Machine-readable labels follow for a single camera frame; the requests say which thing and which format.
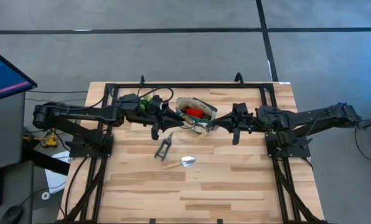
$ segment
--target computer monitor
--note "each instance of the computer monitor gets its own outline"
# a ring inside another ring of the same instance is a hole
[[[36,82],[0,55],[0,99],[36,87]]]

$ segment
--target wooden handle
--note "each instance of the wooden handle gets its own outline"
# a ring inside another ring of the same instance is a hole
[[[181,162],[174,162],[174,163],[171,163],[171,164],[162,166],[162,169],[168,169],[168,168],[172,168],[172,167],[177,167],[179,165],[181,165]]]

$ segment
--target wooden table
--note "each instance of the wooden table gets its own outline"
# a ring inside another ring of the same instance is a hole
[[[104,82],[90,84],[87,106],[103,96],[104,86]],[[291,85],[274,83],[274,87],[278,107],[296,111]],[[173,90],[171,108],[175,108],[176,98],[194,96],[218,108],[217,116],[231,112],[232,103],[246,102],[250,111],[261,105],[259,90],[252,88]],[[120,95],[137,91],[121,89]],[[163,99],[170,96],[168,90],[158,90],[156,94]],[[97,123],[82,121],[82,126],[93,129]],[[171,131],[174,135],[166,160],[194,156],[194,165],[162,170],[160,159],[154,159],[161,140]],[[273,166],[267,156],[263,133],[242,133],[240,143],[233,146],[232,134],[223,128],[200,141],[195,140],[198,134],[191,130],[173,128],[160,133],[159,140],[154,141],[150,126],[126,121],[115,128],[113,134],[115,145],[106,168],[99,223],[148,223],[150,218],[156,218],[157,223],[216,223],[219,218],[224,223],[282,222]],[[68,181],[81,161],[82,158],[72,161]],[[299,158],[290,159],[290,163],[298,195],[315,216],[324,218],[312,169]],[[76,176],[69,208],[85,190],[89,164],[90,159]],[[286,197],[289,217],[293,218],[288,194]],[[94,194],[88,218],[92,216],[93,203]]]

